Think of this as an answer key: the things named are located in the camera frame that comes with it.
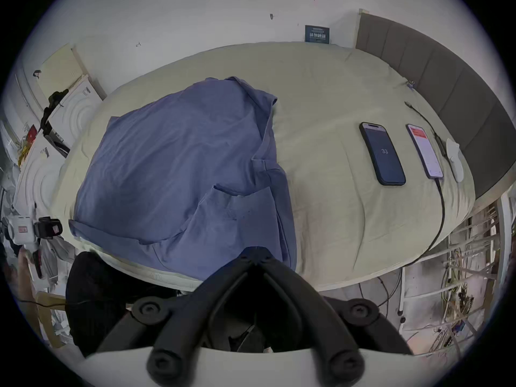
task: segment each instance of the smartphone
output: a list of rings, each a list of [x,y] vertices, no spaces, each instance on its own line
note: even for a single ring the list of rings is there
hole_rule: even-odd
[[[360,132],[371,155],[378,182],[382,185],[404,185],[405,173],[385,128],[362,122]]]
[[[407,129],[419,153],[426,175],[430,179],[442,178],[443,171],[441,165],[425,130],[415,125],[407,125]]]

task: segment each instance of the blue cloth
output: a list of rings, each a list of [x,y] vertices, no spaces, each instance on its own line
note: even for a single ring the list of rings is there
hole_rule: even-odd
[[[72,233],[198,279],[248,246],[295,269],[275,101],[235,77],[209,78],[112,118],[77,193]]]

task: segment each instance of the blue label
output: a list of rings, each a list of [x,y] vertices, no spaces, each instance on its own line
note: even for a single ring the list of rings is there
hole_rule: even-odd
[[[304,40],[311,43],[330,44],[330,28],[319,26],[305,26]]]

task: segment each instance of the beige bed sheet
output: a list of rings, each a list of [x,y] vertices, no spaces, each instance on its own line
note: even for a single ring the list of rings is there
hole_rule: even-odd
[[[259,43],[217,48],[179,60],[119,87],[100,106],[61,169],[52,213],[63,237],[80,250],[98,251],[115,268],[160,285],[190,291],[198,280],[116,259],[71,235],[77,190],[111,116],[120,116],[207,77],[238,76],[278,97],[274,136],[288,179],[297,239],[297,272],[318,291],[343,287],[393,270],[421,255],[437,234],[441,201],[426,177],[406,129],[428,125],[409,101],[451,138],[429,104],[381,59],[357,49],[314,43]],[[405,172],[404,186],[378,183],[359,131],[363,121],[383,125]],[[465,159],[457,183],[430,137],[444,173],[446,217],[439,242],[475,202]]]

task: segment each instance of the gray upholstered headboard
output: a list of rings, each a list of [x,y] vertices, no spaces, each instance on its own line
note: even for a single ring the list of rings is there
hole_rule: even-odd
[[[415,82],[468,161],[479,198],[516,161],[516,129],[493,91],[460,57],[428,36],[362,14],[356,48]]]

